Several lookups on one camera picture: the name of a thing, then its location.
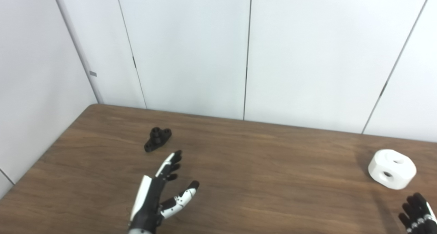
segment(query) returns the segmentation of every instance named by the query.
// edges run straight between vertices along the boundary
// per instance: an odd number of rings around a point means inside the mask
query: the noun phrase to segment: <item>black flange mount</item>
[[[171,137],[171,130],[166,128],[162,130],[159,127],[154,127],[150,131],[150,139],[144,145],[144,150],[146,152],[152,152],[157,148],[164,145],[167,140]]]

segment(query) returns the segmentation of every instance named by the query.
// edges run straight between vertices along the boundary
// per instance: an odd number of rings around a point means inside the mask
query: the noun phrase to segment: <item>black and white robotic hand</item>
[[[198,181],[192,181],[186,190],[159,203],[165,184],[178,177],[172,172],[181,167],[177,164],[182,159],[181,154],[182,151],[178,150],[168,156],[154,178],[143,176],[132,209],[128,234],[155,234],[162,220],[181,211],[195,195],[199,187]]]
[[[399,219],[411,234],[437,234],[437,220],[431,206],[420,193],[407,197],[402,205],[405,214],[399,214]]]

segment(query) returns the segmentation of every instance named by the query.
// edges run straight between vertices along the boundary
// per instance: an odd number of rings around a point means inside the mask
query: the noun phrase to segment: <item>wood grain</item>
[[[155,126],[173,136],[146,154]],[[406,189],[368,175],[382,148],[416,163]],[[407,195],[437,206],[436,143],[92,105],[0,201],[0,233],[125,233],[142,175],[179,149],[179,178],[163,199],[191,180],[201,186],[159,234],[398,234]]]

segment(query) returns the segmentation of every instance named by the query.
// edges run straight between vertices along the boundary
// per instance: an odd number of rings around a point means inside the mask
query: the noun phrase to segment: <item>white wall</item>
[[[120,0],[147,108],[242,119],[250,0]]]
[[[0,21],[0,168],[17,182],[96,99],[55,0],[0,0]]]
[[[118,0],[58,0],[100,103],[145,108]]]
[[[437,142],[437,0],[428,0],[365,134]]]
[[[245,119],[360,133],[425,0],[252,0]]]
[[[12,183],[0,173],[0,199],[12,188]]]

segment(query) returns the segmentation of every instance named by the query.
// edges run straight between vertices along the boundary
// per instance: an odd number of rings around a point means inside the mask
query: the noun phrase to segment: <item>mounting hole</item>
[[[398,163],[398,164],[402,164],[402,163],[404,163],[405,161],[404,161],[404,159],[397,159],[397,160],[393,160],[393,162],[394,163]]]

